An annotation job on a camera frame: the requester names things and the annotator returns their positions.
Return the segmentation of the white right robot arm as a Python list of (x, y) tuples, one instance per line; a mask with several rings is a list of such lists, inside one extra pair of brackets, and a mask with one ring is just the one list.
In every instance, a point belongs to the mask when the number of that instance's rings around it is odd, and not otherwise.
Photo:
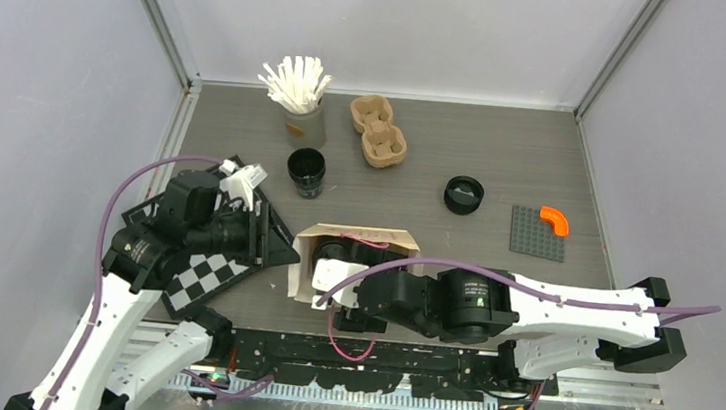
[(336, 302), (366, 318), (445, 343), (500, 341), (495, 379), (520, 390), (566, 369), (609, 362), (631, 374), (670, 371), (687, 357), (681, 332), (660, 320), (656, 278), (621, 290), (552, 285), (460, 261), (434, 277), (407, 272), (424, 259), (352, 264), (316, 304)]

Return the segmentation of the paper bag with pink handles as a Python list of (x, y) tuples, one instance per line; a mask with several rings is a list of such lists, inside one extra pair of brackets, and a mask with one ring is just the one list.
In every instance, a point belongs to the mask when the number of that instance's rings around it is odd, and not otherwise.
[(385, 332), (383, 321), (364, 316), (357, 296), (360, 281), (334, 293), (328, 303), (319, 300), (351, 275), (381, 263), (418, 257), (416, 240), (407, 230), (319, 223), (301, 231), (292, 247), (300, 259), (288, 266), (287, 295), (313, 310), (327, 312), (327, 336), (332, 349), (347, 361), (362, 362), (371, 355), (374, 343), (363, 352), (348, 354), (334, 338), (336, 329), (360, 332), (370, 327), (374, 332)]

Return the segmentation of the brown cardboard cup carrier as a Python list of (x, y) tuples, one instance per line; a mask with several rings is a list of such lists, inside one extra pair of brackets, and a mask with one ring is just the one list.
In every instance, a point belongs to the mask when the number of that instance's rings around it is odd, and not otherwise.
[(381, 95), (359, 96), (349, 105), (354, 129), (360, 133), (361, 149), (371, 167), (386, 168), (403, 162), (407, 143), (393, 124), (394, 111)]

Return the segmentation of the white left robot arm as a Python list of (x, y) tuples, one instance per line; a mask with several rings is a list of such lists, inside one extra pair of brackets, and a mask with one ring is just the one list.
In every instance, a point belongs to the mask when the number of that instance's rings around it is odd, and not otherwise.
[(82, 321), (42, 382), (13, 395), (6, 410), (136, 410), (166, 381), (202, 360), (219, 365), (235, 340), (232, 323), (206, 307), (122, 373), (114, 366), (137, 326), (195, 256), (245, 272), (295, 264), (299, 255), (259, 193), (259, 167), (185, 170), (165, 190), (125, 213), (97, 270)]

